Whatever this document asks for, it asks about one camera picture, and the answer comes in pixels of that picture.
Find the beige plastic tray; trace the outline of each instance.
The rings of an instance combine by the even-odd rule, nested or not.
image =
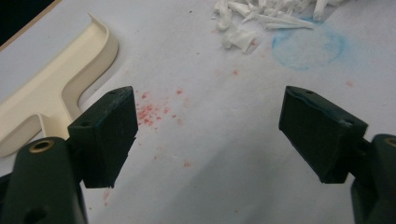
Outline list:
[[[40,130],[68,137],[66,127],[80,114],[78,98],[114,61],[118,42],[92,22],[26,85],[0,105],[0,157],[23,146]]]

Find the white debris pile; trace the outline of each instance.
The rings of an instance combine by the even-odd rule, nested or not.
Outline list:
[[[266,29],[313,29],[312,22],[293,16],[294,12],[303,12],[309,4],[315,4],[314,21],[321,21],[327,5],[338,7],[344,0],[218,0],[214,6],[219,13],[216,25],[224,34],[222,45],[228,49],[236,45],[244,53],[255,38],[255,32],[240,30],[232,23],[233,13],[244,17],[242,23],[256,20]]]

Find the blue circle mark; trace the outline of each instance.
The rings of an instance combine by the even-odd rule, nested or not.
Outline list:
[[[285,30],[273,39],[274,58],[283,66],[306,71],[325,66],[339,58],[346,47],[346,40],[328,28],[314,30]]]

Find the white tabletop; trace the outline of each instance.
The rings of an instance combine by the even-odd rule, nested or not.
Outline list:
[[[84,189],[90,223],[353,223],[353,176],[321,184],[277,124],[291,85],[366,121],[367,140],[396,134],[396,2],[348,1],[314,30],[270,32],[249,21],[240,27],[258,37],[247,54],[222,47],[214,3],[62,1],[0,53],[0,102],[91,13],[120,50],[81,109],[131,85],[138,112],[158,110],[140,120],[115,188]],[[0,175],[14,158],[0,159]]]

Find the white paper surface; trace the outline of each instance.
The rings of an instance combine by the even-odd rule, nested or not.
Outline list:
[[[214,3],[62,1],[0,53],[0,100],[82,31],[90,12],[120,52],[81,108],[131,85],[141,118],[115,188],[84,189],[90,223],[353,223],[353,176],[320,184],[277,123],[292,85],[366,121],[367,140],[396,134],[396,2],[346,2],[313,30],[270,32],[249,21],[241,28],[258,38],[246,55],[222,47]],[[0,159],[0,175],[12,162]]]

